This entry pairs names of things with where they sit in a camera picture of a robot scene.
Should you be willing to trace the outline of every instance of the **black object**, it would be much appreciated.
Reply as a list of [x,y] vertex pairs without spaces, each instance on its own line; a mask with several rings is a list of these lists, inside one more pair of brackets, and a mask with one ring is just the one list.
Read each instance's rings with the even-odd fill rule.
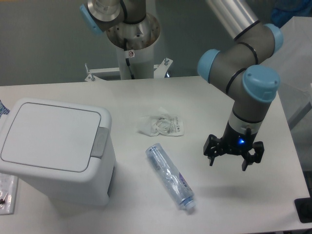
[[[245,134],[236,132],[229,123],[227,124],[223,137],[217,138],[214,135],[209,135],[204,145],[204,155],[208,156],[210,166],[213,165],[215,157],[224,154],[242,155],[244,162],[242,170],[245,171],[248,165],[260,163],[264,146],[262,141],[254,142],[256,134],[251,134],[251,129],[247,128]],[[254,154],[251,155],[249,151],[254,149]]]
[[8,193],[4,196],[3,199],[2,198],[0,199],[0,205],[5,204],[6,196],[8,196]]
[[302,223],[312,222],[312,198],[299,198],[294,201],[297,213]]

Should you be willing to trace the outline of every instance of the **silver metal cylinder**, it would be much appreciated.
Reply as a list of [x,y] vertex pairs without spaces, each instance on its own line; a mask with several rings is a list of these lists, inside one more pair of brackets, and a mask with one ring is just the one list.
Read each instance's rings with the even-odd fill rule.
[[120,0],[88,0],[90,13],[100,21],[109,22],[120,13]]
[[233,39],[258,20],[244,0],[206,0],[206,2]]
[[251,134],[255,134],[259,131],[260,126],[262,124],[262,121],[259,123],[247,123],[239,118],[237,118],[233,112],[231,112],[231,115],[229,117],[229,125],[238,133],[246,134],[247,128],[251,129]]

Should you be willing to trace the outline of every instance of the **bottle cap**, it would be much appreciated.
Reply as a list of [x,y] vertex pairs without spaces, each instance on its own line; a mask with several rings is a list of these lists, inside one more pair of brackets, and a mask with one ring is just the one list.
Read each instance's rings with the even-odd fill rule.
[[187,204],[185,204],[185,209],[188,213],[192,213],[195,210],[195,205],[196,203],[194,202],[194,200],[190,200]]

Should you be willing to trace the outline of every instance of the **metal bracket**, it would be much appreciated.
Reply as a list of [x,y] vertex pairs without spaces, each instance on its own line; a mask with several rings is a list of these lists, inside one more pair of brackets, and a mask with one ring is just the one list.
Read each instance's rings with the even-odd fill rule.
[[[161,64],[154,65],[154,78],[168,78],[170,74],[168,69],[172,65],[173,60],[165,58]],[[113,80],[111,77],[120,76],[120,71],[118,67],[114,68],[102,68],[102,69],[89,69],[88,65],[85,63],[87,77],[85,81],[97,81],[103,80],[98,77],[105,77],[105,80]]]

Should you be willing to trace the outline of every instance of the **black ring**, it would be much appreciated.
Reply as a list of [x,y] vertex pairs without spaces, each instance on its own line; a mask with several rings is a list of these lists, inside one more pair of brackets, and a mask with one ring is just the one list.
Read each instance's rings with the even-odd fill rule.
[[233,112],[233,114],[238,118],[238,119],[240,119],[241,121],[244,121],[244,122],[246,122],[246,123],[260,123],[260,122],[262,122],[263,120],[261,120],[261,121],[249,121],[249,120],[246,120],[246,119],[243,119],[242,117],[239,117],[236,113],[235,113],[235,111],[232,109],[232,112]]
[[236,41],[238,38],[240,38],[241,35],[243,35],[244,33],[246,33],[249,29],[251,29],[252,27],[254,27],[256,24],[260,23],[260,20],[257,20],[256,22],[254,22],[253,24],[249,25],[247,28],[245,28],[243,31],[241,31],[235,38],[234,41]]
[[127,12],[126,5],[123,2],[123,0],[120,0],[120,5],[121,5],[121,8],[123,10],[124,18],[126,19],[128,17],[128,12]]
[[249,45],[249,44],[247,44],[247,43],[245,43],[245,42],[239,42],[238,44],[242,44],[242,45],[247,46],[248,49],[250,49],[251,52],[253,53],[253,56],[254,56],[256,65],[259,64],[257,52],[255,51],[255,49],[254,49],[251,45]]
[[231,84],[233,83],[233,81],[235,80],[235,78],[243,71],[245,71],[246,68],[242,68],[240,70],[238,70],[237,72],[235,72],[235,74],[231,77],[228,85],[226,86],[226,89],[225,89],[225,94],[227,95],[229,93],[229,89],[230,89],[230,86]]

